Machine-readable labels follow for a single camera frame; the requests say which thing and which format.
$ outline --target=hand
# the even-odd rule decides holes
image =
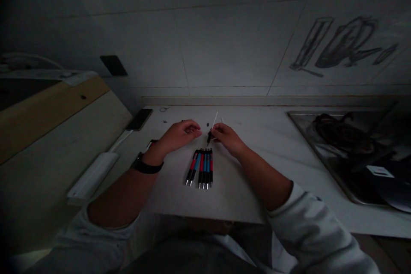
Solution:
[[[152,166],[161,165],[167,154],[201,136],[200,129],[200,126],[193,120],[174,123],[163,137],[147,150],[143,156],[143,162]]]
[[[214,142],[221,142],[228,152],[235,158],[247,149],[245,143],[228,125],[217,123],[211,129],[211,134],[217,138]]]

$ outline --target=tile grout line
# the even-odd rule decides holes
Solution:
[[[241,5],[258,5],[258,4],[270,4],[278,2],[292,2],[292,1],[302,1],[302,0],[268,0],[268,1],[255,1],[255,2],[236,2],[236,3],[224,3],[224,4],[204,4],[204,5],[194,5],[194,6],[181,6],[181,7],[169,7],[161,9],[135,9],[130,11],[120,11],[120,12],[105,12],[105,13],[95,13],[90,15],[71,15],[71,16],[57,16],[49,18],[40,18],[39,21],[51,21],[51,20],[62,20],[71,18],[86,18],[86,17],[99,17],[106,15],[122,15],[122,14],[132,14],[132,13],[150,13],[150,12],[161,12],[161,11],[175,11],[179,9],[201,9],[201,8],[213,8],[213,7],[225,7],[225,6],[241,6]]]
[[[280,64],[278,65],[278,68],[277,68],[277,70],[275,71],[273,81],[271,82],[270,88],[268,89],[268,92],[267,92],[267,95],[266,95],[266,96],[268,96],[268,94],[270,93],[270,89],[271,89],[271,87],[273,86],[273,83],[274,83],[275,78],[277,77],[278,71],[280,70],[281,64],[283,63],[283,60],[284,60],[284,57],[286,56],[288,47],[289,47],[290,44],[291,44],[292,38],[294,37],[294,34],[295,34],[296,30],[297,30],[298,24],[300,23],[301,17],[303,16],[303,13],[304,13],[305,7],[307,6],[308,1],[309,1],[309,0],[305,0],[305,3],[304,3],[304,6],[303,6],[303,8],[302,8],[302,10],[301,10],[300,16],[298,17],[297,23],[295,24],[294,31],[292,32],[291,38],[290,38],[290,40],[288,41],[287,47],[286,47],[286,49],[285,49],[285,51],[284,51],[283,57],[281,58]]]
[[[271,89],[271,87],[273,86],[273,83],[274,83],[275,78],[277,77],[278,71],[280,70],[281,64],[283,63],[284,57],[286,56],[288,47],[289,47],[290,44],[291,44],[292,38],[294,37],[295,31],[297,30],[298,24],[300,23],[301,17],[303,16],[303,12],[304,12],[304,10],[305,10],[305,6],[307,5],[307,2],[308,2],[308,0],[305,0],[305,3],[304,3],[304,6],[303,6],[303,8],[302,8],[302,10],[301,10],[300,16],[298,17],[298,20],[297,20],[297,22],[296,22],[296,24],[295,24],[294,30],[293,30],[293,32],[292,32],[292,34],[291,34],[290,40],[288,41],[287,47],[286,47],[285,50],[284,50],[283,57],[281,58],[280,63],[279,63],[279,65],[278,65],[278,67],[277,67],[277,70],[275,71],[274,78],[273,78],[273,80],[272,80],[272,82],[271,82],[271,85],[270,85],[270,87],[269,87],[269,89],[268,89],[268,92],[267,92],[266,96],[268,96],[268,94],[270,93],[270,89]]]
[[[407,45],[405,46],[405,48],[404,48],[403,50],[401,50],[401,51],[397,54],[396,57],[394,57],[393,59],[391,59],[391,61],[388,61],[388,63],[387,63],[383,68],[381,68],[381,70],[379,70],[372,78],[370,78],[364,85],[365,85],[365,86],[368,86],[368,85],[372,86],[372,85],[374,85],[374,84],[372,84],[371,82],[372,82],[374,79],[376,79],[383,71],[385,71],[385,69],[386,69],[391,63],[393,63],[393,62],[395,61],[395,59],[397,59],[397,58],[398,58],[399,56],[401,56],[404,52],[406,52],[407,50],[409,50],[410,47],[411,47],[411,45],[410,45],[410,44],[407,44]]]
[[[339,84],[339,85],[284,85],[284,86],[271,86],[274,88],[291,88],[291,87],[349,87],[349,86],[410,86],[411,83],[395,83],[395,84]],[[269,86],[191,86],[188,88],[271,88]],[[163,86],[163,87],[125,87],[124,89],[186,89],[186,86],[173,87],[173,86]]]
[[[173,0],[170,0],[171,7],[173,7]],[[177,34],[177,39],[179,41],[179,49],[180,49],[180,56],[181,56],[181,61],[183,62],[183,69],[184,69],[184,75],[185,75],[185,81],[187,83],[187,90],[188,90],[188,95],[191,96],[190,94],[190,87],[188,85],[188,78],[187,78],[187,72],[185,70],[185,63],[184,63],[184,56],[183,56],[183,50],[181,48],[181,40],[180,40],[180,34],[179,34],[179,28],[177,26],[177,20],[176,20],[176,15],[174,13],[174,10],[172,10],[173,13],[173,20],[174,20],[174,27],[176,28],[176,34]]]

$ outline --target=white sleeve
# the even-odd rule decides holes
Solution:
[[[59,231],[51,252],[28,270],[39,273],[112,273],[120,268],[138,217],[121,229],[104,229],[92,224],[83,207],[67,228]]]
[[[299,261],[293,272],[379,273],[325,203],[296,183],[288,201],[269,212],[268,220],[284,248]]]

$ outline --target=person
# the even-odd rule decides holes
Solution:
[[[378,273],[374,261],[361,251],[324,202],[275,170],[229,126],[217,123],[211,133],[214,141],[222,143],[239,161],[267,209],[268,222],[276,236],[298,260],[293,273]],[[201,134],[193,120],[175,123],[146,151],[142,162],[153,168],[161,166],[168,153]],[[116,273],[157,175],[133,168],[126,171],[82,208],[57,235],[51,252],[28,272]],[[229,235],[220,236],[222,241],[216,239],[194,232],[172,236],[122,268],[121,273],[273,272],[253,262]]]

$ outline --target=smartphone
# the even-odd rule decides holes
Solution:
[[[146,123],[152,112],[153,109],[141,109],[125,130],[139,131],[143,127],[144,123]]]

